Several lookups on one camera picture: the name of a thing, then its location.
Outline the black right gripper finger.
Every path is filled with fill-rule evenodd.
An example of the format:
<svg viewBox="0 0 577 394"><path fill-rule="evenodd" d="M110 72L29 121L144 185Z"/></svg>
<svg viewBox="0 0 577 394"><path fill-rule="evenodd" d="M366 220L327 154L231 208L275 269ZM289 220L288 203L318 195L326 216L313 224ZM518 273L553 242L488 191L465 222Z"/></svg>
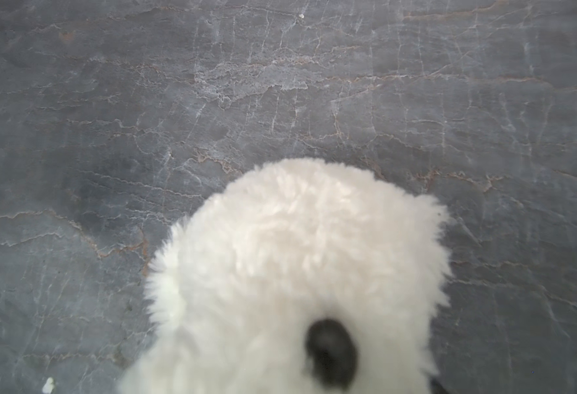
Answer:
<svg viewBox="0 0 577 394"><path fill-rule="evenodd" d="M439 382L437 378L430 380L431 394L449 394L449 391Z"/></svg>

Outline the white plush teddy bear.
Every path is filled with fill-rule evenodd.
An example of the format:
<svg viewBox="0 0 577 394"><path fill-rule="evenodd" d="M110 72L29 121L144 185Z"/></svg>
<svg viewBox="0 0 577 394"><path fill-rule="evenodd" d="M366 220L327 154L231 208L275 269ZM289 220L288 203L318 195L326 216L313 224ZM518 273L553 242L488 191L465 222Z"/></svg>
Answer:
<svg viewBox="0 0 577 394"><path fill-rule="evenodd" d="M431 393L449 211L372 172L265 164L177 221L120 393Z"/></svg>

